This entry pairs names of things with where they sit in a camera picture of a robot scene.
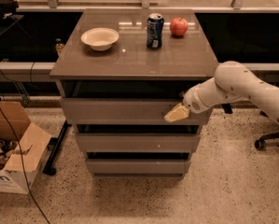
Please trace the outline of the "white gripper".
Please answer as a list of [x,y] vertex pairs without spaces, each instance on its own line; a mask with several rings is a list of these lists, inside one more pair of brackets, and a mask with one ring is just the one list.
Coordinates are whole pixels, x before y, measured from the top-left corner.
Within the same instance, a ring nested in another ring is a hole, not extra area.
[[197,85],[190,88],[183,97],[183,104],[176,105],[169,111],[164,119],[168,122],[175,122],[181,119],[186,119],[189,115],[189,110],[192,113],[200,114],[214,106],[214,90],[209,87]]

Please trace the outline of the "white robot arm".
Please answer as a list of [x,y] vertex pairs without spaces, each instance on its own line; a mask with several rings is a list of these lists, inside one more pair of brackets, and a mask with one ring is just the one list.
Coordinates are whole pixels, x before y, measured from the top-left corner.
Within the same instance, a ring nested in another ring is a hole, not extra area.
[[181,103],[165,115],[174,122],[186,119],[190,112],[200,114],[215,105],[249,100],[279,125],[279,88],[256,77],[238,62],[220,64],[212,78],[185,92]]

